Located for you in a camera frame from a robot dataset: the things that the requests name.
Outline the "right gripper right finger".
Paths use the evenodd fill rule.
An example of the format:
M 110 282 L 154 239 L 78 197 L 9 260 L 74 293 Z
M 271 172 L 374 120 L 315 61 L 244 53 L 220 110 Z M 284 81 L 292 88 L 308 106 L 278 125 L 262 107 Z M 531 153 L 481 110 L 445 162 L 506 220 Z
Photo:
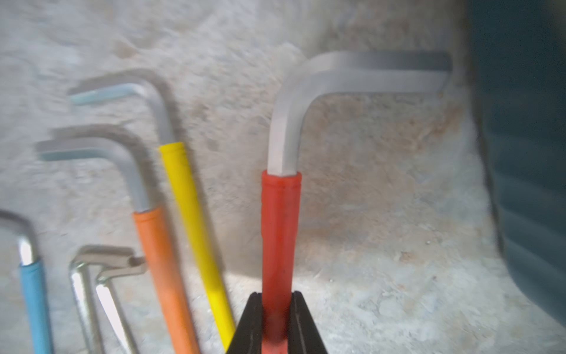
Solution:
M 289 354 L 328 354 L 303 294 L 292 293 L 289 316 Z

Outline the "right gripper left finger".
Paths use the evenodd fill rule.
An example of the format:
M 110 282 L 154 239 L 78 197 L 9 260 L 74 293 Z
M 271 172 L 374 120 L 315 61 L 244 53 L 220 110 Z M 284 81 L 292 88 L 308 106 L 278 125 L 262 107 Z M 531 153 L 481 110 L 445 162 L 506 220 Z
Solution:
M 237 325 L 226 354 L 261 354 L 262 294 L 252 293 Z

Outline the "orange hex key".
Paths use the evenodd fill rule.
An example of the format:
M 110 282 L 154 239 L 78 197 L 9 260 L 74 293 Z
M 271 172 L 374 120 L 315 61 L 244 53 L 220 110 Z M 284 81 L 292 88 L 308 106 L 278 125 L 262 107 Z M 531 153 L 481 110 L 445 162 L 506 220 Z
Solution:
M 134 221 L 176 353 L 199 353 L 186 290 L 174 252 L 164 209 L 148 191 L 146 179 L 131 151 L 116 140 L 77 137 L 38 142 L 44 161 L 106 159 L 121 172 L 134 207 Z

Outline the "bare steel hex key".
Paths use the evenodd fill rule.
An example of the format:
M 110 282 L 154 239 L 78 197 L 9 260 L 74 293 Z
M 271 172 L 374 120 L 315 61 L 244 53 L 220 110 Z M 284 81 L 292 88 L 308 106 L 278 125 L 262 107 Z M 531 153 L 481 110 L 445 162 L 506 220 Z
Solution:
M 144 258 L 131 258 L 126 267 L 103 267 L 96 278 L 95 290 L 98 299 L 124 353 L 139 353 L 139 349 L 125 314 L 119 305 L 112 280 L 118 277 L 137 276 L 146 271 L 147 265 Z
M 90 266 L 125 268 L 134 251 L 127 247 L 86 245 L 81 247 L 69 264 L 69 279 L 88 353 L 104 353 L 103 338 L 92 299 Z

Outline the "yellow hex key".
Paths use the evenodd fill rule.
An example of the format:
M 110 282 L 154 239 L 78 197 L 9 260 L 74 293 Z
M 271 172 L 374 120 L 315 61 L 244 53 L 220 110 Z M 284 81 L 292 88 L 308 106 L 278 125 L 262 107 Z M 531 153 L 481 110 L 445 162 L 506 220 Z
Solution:
M 206 231 L 206 221 L 200 207 L 187 149 L 174 131 L 162 93 L 148 79 L 135 75 L 109 75 L 88 79 L 71 88 L 68 95 L 75 105 L 94 104 L 132 95 L 140 96 L 146 101 L 156 120 L 162 163 L 203 281 L 223 349 L 227 350 L 235 332 L 234 318 Z

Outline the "red hex key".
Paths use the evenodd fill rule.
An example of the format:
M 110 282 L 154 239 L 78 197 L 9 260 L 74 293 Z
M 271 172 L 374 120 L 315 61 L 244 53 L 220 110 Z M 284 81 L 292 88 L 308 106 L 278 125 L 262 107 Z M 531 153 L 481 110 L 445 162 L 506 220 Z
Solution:
M 285 353 L 302 176 L 305 115 L 327 94 L 439 92 L 452 72 L 445 52 L 330 52 L 294 69 L 271 115 L 268 166 L 262 174 L 263 353 Z

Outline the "blue hex key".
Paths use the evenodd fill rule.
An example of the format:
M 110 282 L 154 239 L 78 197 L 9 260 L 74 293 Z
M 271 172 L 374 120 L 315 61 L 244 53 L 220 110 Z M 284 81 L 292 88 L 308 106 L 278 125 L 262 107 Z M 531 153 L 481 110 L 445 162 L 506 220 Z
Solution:
M 53 353 L 44 265 L 38 253 L 35 230 L 27 219 L 6 210 L 1 211 L 1 226 L 14 232 L 17 237 L 20 280 L 34 352 Z

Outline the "teal storage box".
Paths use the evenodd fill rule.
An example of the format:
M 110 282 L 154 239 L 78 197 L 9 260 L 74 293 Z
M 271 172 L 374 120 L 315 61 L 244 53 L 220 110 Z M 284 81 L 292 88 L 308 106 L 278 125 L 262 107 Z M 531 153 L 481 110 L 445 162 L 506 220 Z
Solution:
M 469 1 L 475 99 L 502 251 L 565 322 L 565 3 Z

